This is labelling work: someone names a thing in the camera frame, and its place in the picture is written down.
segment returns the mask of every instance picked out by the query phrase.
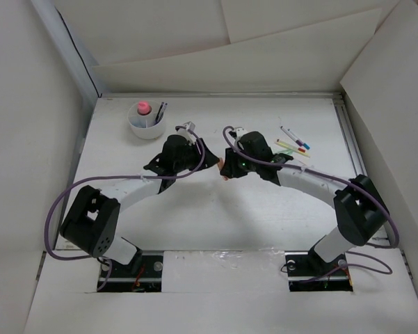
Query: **white table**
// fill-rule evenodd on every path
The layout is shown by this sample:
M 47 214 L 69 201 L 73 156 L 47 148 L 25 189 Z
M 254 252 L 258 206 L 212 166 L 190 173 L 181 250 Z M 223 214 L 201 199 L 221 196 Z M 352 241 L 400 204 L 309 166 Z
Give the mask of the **white table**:
M 167 134 L 191 120 L 221 157 L 225 125 L 256 129 L 271 143 L 284 137 L 283 124 L 312 146 L 312 158 L 303 160 L 307 164 L 348 177 L 360 172 L 332 95 L 154 99 L 169 103 Z M 76 180 L 136 174 L 161 151 L 165 136 L 142 141 L 130 132 L 125 116 L 135 101 L 133 95 L 98 101 Z M 418 301 L 398 250 L 364 247 L 388 262 L 394 274 L 351 269 L 353 293 L 289 292 L 279 272 L 283 250 L 307 250 L 336 224 L 329 206 L 301 192 L 255 175 L 224 182 L 216 168 L 199 172 L 120 216 L 123 237 L 143 249 L 170 250 L 164 256 L 163 292 L 93 293 L 95 260 L 47 258 L 25 333 L 418 333 Z M 378 237 L 386 234 L 380 231 Z M 57 249 L 81 253 L 61 238 Z M 356 256 L 348 260 L 375 266 Z
M 219 157 L 224 157 L 227 147 L 221 134 L 226 125 L 260 131 L 275 151 L 281 150 L 273 141 L 284 138 L 280 130 L 284 125 L 312 146 L 310 159 L 295 154 L 297 159 L 335 175 L 355 176 L 330 98 L 239 95 L 154 99 L 169 103 L 166 135 L 175 132 L 175 125 L 191 120 L 198 135 Z M 144 141 L 129 129 L 126 114 L 136 100 L 98 101 L 75 181 L 91 175 L 137 174 L 161 151 L 166 135 Z M 110 183 L 94 182 L 93 186 Z M 72 192 L 69 204 L 76 193 Z M 145 250 L 309 249 L 336 225 L 334 211 L 316 198 L 264 182 L 257 175 L 226 182 L 213 167 L 124 211 L 117 232 Z M 60 238 L 57 248 L 75 247 Z

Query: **pink marker cap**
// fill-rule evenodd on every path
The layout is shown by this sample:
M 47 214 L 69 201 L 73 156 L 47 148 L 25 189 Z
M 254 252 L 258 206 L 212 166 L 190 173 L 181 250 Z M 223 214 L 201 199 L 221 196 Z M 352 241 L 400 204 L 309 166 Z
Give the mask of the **pink marker cap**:
M 147 101 L 140 101 L 138 103 L 138 114 L 139 115 L 148 115 L 152 107 L 148 104 Z

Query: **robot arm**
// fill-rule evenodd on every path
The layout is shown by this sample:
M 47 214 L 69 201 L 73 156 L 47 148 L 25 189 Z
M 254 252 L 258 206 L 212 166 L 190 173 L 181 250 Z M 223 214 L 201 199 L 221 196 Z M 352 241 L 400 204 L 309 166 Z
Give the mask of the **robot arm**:
M 134 273 L 138 270 L 142 250 L 115 234 L 120 212 L 146 197 L 168 189 L 178 173 L 195 170 L 202 158 L 197 143 L 189 136 L 195 125 L 186 123 L 177 134 L 167 138 L 162 152 L 144 166 L 139 179 L 123 180 L 95 189 L 84 186 L 77 194 L 61 226 L 61 235 L 91 257 L 107 257 Z M 219 162 L 200 139 L 204 160 L 198 170 Z
M 249 157 L 281 164 L 293 159 L 286 154 L 273 154 L 259 132 L 247 132 L 240 127 L 230 132 L 230 135 L 235 138 L 235 146 Z M 297 170 L 279 165 L 265 166 L 245 159 L 232 148 L 226 149 L 225 156 L 220 174 L 227 179 L 255 172 L 263 180 L 307 193 L 335 210 L 337 227 L 309 251 L 309 262 L 318 273 L 324 273 L 331 265 L 335 265 L 339 257 L 350 248 L 365 245 L 385 222 L 383 213 L 361 193 L 338 182 L 310 175 L 303 171 L 303 167 Z M 349 181 L 370 193 L 386 208 L 367 176 L 358 175 Z

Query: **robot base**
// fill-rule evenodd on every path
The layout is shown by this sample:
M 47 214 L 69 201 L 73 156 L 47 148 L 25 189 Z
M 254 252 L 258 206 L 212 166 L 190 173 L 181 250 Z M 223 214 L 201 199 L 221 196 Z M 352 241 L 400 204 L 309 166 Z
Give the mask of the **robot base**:
M 312 266 L 307 251 L 288 251 L 285 252 L 289 290 L 291 292 L 308 291 L 353 291 L 351 278 L 343 270 L 334 272 L 331 276 L 321 278 L 314 282 L 304 282 L 310 278 L 321 276 L 329 270 L 338 267 L 338 261 L 346 260 L 345 255 L 341 255 L 334 262 L 328 264 L 330 268 L 319 272 Z
M 144 251 L 135 274 L 113 261 L 110 278 L 99 292 L 161 292 L 162 267 L 163 251 Z M 107 273 L 101 266 L 97 286 L 104 282 Z

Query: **pen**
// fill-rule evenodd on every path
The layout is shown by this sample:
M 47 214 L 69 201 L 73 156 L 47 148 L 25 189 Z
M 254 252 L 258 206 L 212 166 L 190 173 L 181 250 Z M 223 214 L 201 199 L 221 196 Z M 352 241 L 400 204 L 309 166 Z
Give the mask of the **pen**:
M 297 143 L 298 146 L 303 146 L 303 142 L 298 139 L 297 137 L 295 137 L 289 130 L 286 130 L 284 127 L 280 127 L 280 129 L 287 134 L 287 136 L 292 139 L 293 141 L 295 141 Z
M 280 139 L 277 139 L 277 141 L 275 142 L 275 144 L 281 146 L 282 148 L 286 148 L 288 150 L 293 150 L 295 153 L 301 154 L 304 157 L 310 158 L 311 156 L 308 155 L 308 153 L 306 153 L 306 151 L 302 148 L 297 148 L 291 144 L 288 144 L 284 141 L 281 141 Z
M 294 134 L 294 132 L 292 131 L 292 130 L 290 130 L 290 129 L 288 129 L 287 130 L 295 139 L 298 139 L 300 142 L 301 142 L 301 145 L 304 147 L 304 148 L 306 148 L 306 150 L 309 150 L 311 147 L 308 145 L 308 144 L 306 144 L 304 141 L 302 141 L 301 139 L 300 139 L 300 137 L 298 137 L 296 134 Z
M 161 122 L 162 117 L 164 116 L 164 113 L 166 112 L 168 103 L 164 103 L 164 106 L 162 107 L 162 109 L 158 112 L 158 123 Z
M 156 117 L 154 118 L 154 124 L 158 124 L 159 121 L 159 115 L 161 114 L 161 110 L 164 107 L 164 102 L 161 103 L 161 106 L 159 107 L 158 113 L 156 114 Z

